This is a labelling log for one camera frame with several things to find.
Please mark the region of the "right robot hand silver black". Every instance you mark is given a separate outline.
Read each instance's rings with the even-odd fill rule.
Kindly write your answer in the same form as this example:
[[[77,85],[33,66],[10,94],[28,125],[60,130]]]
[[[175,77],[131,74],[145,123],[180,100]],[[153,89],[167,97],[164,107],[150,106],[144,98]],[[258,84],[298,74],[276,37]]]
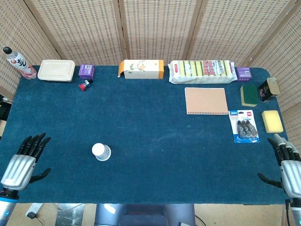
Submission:
[[[283,189],[291,198],[301,197],[301,155],[298,149],[279,134],[268,138],[280,168],[281,180],[275,181],[258,173],[258,177],[266,184]]]

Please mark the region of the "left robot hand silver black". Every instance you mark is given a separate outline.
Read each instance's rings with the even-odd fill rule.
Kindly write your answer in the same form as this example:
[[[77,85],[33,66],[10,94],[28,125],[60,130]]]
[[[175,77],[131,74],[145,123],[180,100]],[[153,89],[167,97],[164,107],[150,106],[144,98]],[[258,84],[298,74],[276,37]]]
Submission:
[[[35,166],[46,146],[51,140],[45,133],[27,137],[20,145],[8,163],[0,181],[5,189],[14,191],[24,190],[29,184],[45,178],[51,171],[45,169],[41,174],[33,175]]]

